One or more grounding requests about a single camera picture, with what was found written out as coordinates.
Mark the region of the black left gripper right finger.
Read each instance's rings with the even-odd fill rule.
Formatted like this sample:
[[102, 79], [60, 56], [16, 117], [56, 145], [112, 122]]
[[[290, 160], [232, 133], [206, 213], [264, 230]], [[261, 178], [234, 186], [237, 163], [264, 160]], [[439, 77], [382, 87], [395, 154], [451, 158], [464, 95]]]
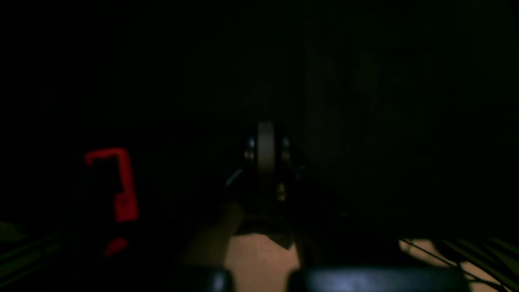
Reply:
[[396, 236], [360, 223], [313, 174], [290, 138], [258, 124], [258, 218], [296, 244], [300, 268], [288, 292], [468, 292], [457, 268], [421, 264]]

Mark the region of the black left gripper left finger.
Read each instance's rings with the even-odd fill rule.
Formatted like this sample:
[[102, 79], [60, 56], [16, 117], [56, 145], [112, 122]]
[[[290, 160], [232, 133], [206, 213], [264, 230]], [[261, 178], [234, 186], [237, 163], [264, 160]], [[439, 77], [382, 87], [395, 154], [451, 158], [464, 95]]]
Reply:
[[[91, 250], [55, 292], [231, 291], [222, 268], [225, 242], [240, 220], [233, 192], [254, 170], [257, 123], [171, 122], [74, 128], [67, 149], [83, 157], [77, 171], [78, 231]], [[85, 154], [101, 148], [130, 153], [140, 220], [123, 251], [103, 257], [101, 212]]]

